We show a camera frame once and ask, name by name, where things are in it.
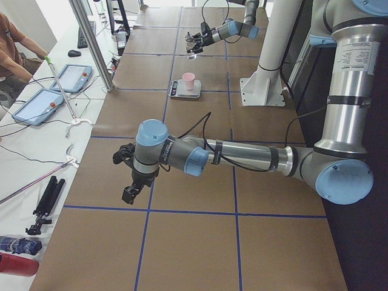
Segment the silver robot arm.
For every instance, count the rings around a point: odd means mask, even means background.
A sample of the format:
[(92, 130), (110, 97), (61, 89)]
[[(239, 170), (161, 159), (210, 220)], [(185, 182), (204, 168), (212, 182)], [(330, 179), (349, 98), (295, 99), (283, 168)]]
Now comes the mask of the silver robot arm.
[(243, 5), (246, 8), (243, 22), (236, 21), (226, 16), (224, 22), (219, 27), (210, 28), (203, 12), (204, 6), (207, 3), (206, 1), (201, 9), (201, 16), (203, 19), (203, 22), (201, 23), (201, 33), (191, 35), (190, 32), (187, 32), (185, 35), (186, 52), (190, 57), (203, 52), (204, 47), (210, 46), (221, 40), (226, 41), (226, 39), (231, 36), (249, 39), (255, 39), (257, 37), (259, 28), (255, 23), (259, 1), (227, 1), (227, 3), (229, 2)]
[[(201, 32), (185, 36), (188, 54), (231, 36), (256, 37), (259, 1), (230, 1), (246, 7), (243, 22), (229, 20), (210, 28), (206, 20)], [(303, 1), (275, 1), (256, 72), (242, 80), (243, 105), (270, 104), (275, 79), (285, 60), (293, 26)], [(160, 168), (172, 166), (185, 174), (200, 176), (207, 163), (230, 164), (252, 172), (281, 172), (299, 179), (320, 197), (340, 205), (358, 202), (373, 187), (373, 173), (365, 163), (362, 145), (367, 111), (382, 41), (387, 37), (387, 1), (313, 1), (310, 44), (335, 47), (329, 94), (324, 107), (292, 119), (286, 129), (284, 147), (243, 144), (206, 139), (211, 112), (188, 131), (175, 137), (159, 120), (140, 123), (136, 142), (122, 145), (113, 163), (124, 162), (132, 170), (133, 182), (123, 190), (122, 200), (133, 204), (144, 186), (151, 187)], [(296, 120), (326, 111), (323, 134), (312, 148), (288, 145), (290, 127)], [(203, 121), (202, 137), (189, 133)]]

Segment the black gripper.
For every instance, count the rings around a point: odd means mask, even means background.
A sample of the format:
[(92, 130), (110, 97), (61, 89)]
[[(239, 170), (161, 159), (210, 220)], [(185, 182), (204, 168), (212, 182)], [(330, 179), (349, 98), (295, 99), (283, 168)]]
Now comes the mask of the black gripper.
[(212, 30), (210, 29), (208, 23), (201, 23), (201, 33), (195, 35), (186, 35), (186, 42), (198, 42), (200, 41), (200, 46), (194, 46), (191, 48), (190, 52), (193, 54), (198, 54), (203, 52), (203, 47), (213, 44), (213, 35)]
[(159, 169), (152, 173), (142, 173), (136, 169), (132, 170), (132, 185), (124, 188), (122, 200), (130, 205), (133, 205), (136, 197), (141, 193), (144, 186), (151, 187), (155, 178), (159, 175)]

